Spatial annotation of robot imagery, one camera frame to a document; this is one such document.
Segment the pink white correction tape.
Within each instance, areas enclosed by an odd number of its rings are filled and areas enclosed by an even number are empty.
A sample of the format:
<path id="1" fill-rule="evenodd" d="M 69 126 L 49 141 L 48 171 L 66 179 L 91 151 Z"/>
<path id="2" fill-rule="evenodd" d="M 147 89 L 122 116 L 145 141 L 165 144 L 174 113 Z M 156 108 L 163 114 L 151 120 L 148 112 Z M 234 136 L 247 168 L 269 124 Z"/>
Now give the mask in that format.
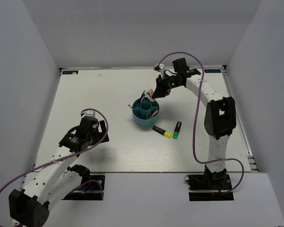
<path id="1" fill-rule="evenodd" d="M 153 89 L 148 89 L 148 91 L 146 92 L 146 96 L 151 102 L 154 101 L 154 99 L 152 98 L 153 93 L 154 93 Z"/>

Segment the green pen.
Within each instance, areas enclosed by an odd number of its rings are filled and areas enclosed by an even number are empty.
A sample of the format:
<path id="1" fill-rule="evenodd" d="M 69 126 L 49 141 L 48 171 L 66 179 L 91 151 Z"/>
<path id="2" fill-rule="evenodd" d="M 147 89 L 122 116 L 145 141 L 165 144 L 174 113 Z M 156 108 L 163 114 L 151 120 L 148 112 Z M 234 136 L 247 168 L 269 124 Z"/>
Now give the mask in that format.
<path id="1" fill-rule="evenodd" d="M 141 98 L 140 98 L 140 103 L 144 100 L 145 98 L 145 90 L 143 91 L 142 95 L 141 95 Z"/>

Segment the yellow highlighter marker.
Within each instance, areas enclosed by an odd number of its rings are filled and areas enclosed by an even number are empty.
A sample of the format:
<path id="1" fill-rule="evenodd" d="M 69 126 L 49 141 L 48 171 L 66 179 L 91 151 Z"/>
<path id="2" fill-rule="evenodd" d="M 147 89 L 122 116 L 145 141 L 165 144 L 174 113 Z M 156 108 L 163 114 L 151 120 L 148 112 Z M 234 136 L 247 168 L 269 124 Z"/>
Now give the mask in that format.
<path id="1" fill-rule="evenodd" d="M 159 128 L 157 126 L 153 126 L 152 130 L 157 132 L 157 133 L 159 133 L 160 135 L 163 135 L 166 138 L 170 138 L 170 136 L 171 136 L 170 132 L 168 132 L 168 131 L 166 131 L 166 130 L 164 130 L 162 128 Z"/>

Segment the green highlighter marker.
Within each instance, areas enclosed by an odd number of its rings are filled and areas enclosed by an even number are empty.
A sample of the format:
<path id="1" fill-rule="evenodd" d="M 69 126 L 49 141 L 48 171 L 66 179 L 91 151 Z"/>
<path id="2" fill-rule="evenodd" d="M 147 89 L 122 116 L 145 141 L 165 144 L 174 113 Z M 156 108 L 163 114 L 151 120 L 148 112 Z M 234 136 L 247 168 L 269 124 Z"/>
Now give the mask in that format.
<path id="1" fill-rule="evenodd" d="M 177 122 L 175 129 L 173 131 L 172 138 L 174 138 L 176 140 L 178 139 L 179 132 L 180 132 L 180 129 L 181 129 L 181 125 L 182 125 L 182 122 Z"/>

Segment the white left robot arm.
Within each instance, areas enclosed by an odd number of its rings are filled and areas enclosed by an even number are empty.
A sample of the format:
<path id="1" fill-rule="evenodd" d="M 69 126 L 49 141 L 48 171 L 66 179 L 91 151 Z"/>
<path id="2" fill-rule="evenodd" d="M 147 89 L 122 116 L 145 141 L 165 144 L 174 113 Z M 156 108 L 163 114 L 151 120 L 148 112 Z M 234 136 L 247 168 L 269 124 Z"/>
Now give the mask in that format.
<path id="1" fill-rule="evenodd" d="M 26 227 L 42 227 L 60 200 L 90 185 L 90 170 L 75 164 L 79 153 L 108 141 L 104 120 L 82 116 L 80 124 L 68 130 L 59 142 L 52 163 L 42 167 L 23 189 L 9 194 L 10 217 Z"/>

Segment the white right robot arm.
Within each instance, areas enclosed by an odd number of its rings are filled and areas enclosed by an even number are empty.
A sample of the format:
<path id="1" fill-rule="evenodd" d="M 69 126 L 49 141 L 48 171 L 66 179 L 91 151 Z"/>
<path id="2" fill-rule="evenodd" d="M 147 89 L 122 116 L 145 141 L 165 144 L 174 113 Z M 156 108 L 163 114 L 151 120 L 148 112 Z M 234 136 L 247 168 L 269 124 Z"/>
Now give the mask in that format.
<path id="1" fill-rule="evenodd" d="M 197 96 L 197 103 L 205 107 L 204 128 L 209 135 L 209 155 L 205 165 L 204 182 L 211 189 L 221 184 L 226 177 L 226 148 L 230 135 L 236 127 L 235 101 L 216 92 L 204 79 L 204 71 L 190 69 L 185 58 L 172 62 L 174 74 L 167 76 L 162 63 L 154 66 L 160 75 L 156 78 L 156 89 L 151 98 L 162 98 L 173 88 L 184 86 Z"/>

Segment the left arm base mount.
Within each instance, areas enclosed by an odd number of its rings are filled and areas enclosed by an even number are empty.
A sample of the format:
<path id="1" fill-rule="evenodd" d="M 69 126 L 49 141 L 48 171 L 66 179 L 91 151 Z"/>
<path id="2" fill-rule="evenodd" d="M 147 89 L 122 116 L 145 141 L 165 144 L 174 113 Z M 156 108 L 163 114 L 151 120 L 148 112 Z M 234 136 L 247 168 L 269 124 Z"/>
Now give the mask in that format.
<path id="1" fill-rule="evenodd" d="M 89 175 L 89 178 L 81 182 L 81 184 L 84 184 L 83 186 L 66 195 L 63 200 L 102 201 L 104 197 L 105 179 L 105 175 Z"/>

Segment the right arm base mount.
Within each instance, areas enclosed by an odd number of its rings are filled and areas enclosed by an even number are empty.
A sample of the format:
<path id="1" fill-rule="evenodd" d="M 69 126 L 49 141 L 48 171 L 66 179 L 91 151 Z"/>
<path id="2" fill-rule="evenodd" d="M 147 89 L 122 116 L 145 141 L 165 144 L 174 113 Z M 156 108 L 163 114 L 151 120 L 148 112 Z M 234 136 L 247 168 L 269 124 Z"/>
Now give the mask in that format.
<path id="1" fill-rule="evenodd" d="M 184 181 L 188 184 L 189 201 L 234 201 L 230 176 L 208 183 L 204 175 L 186 175 Z"/>

